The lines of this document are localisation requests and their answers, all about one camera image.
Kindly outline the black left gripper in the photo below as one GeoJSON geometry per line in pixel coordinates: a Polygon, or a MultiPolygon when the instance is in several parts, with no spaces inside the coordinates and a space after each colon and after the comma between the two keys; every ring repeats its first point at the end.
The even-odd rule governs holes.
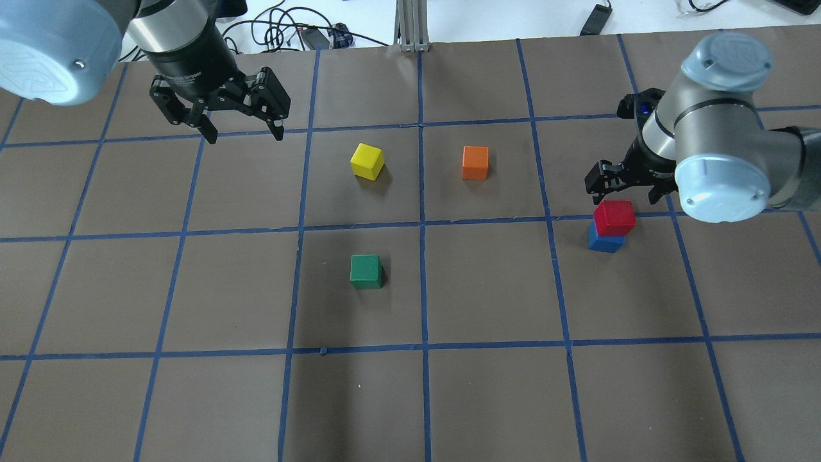
{"type": "Polygon", "coordinates": [[[149,94],[168,122],[196,128],[215,144],[218,131],[206,113],[233,110],[264,121],[276,141],[284,140],[291,109],[284,85],[266,65],[244,74],[217,29],[181,49],[151,52],[149,61],[158,71],[149,94]]]}

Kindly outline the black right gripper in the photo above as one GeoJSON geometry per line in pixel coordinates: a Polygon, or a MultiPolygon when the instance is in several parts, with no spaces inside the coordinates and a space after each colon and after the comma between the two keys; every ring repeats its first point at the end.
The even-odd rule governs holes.
{"type": "Polygon", "coordinates": [[[584,188],[597,207],[608,194],[631,187],[650,187],[648,201],[656,204],[679,190],[674,178],[675,162],[649,149],[644,141],[631,143],[625,158],[618,163],[599,160],[584,177],[584,188]]]}

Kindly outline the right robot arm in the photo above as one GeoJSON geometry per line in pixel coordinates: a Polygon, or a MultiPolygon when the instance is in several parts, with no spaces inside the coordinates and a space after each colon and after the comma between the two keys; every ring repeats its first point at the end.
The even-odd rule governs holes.
{"type": "Polygon", "coordinates": [[[706,223],[818,211],[819,129],[758,123],[753,95],[773,66],[759,39],[718,32],[696,44],[668,90],[627,94],[618,117],[636,122],[636,137],[623,161],[599,160],[587,173],[593,203],[648,187],[650,203],[678,193],[683,211],[706,223]]]}

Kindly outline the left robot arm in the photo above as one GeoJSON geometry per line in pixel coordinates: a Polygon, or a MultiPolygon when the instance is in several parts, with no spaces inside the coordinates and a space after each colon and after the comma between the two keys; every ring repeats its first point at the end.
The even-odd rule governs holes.
{"type": "Polygon", "coordinates": [[[247,76],[217,28],[244,1],[3,1],[1,85],[24,99],[81,105],[99,94],[128,36],[155,66],[149,96],[168,123],[215,144],[208,113],[258,118],[277,141],[291,98],[269,67],[247,76]]]}

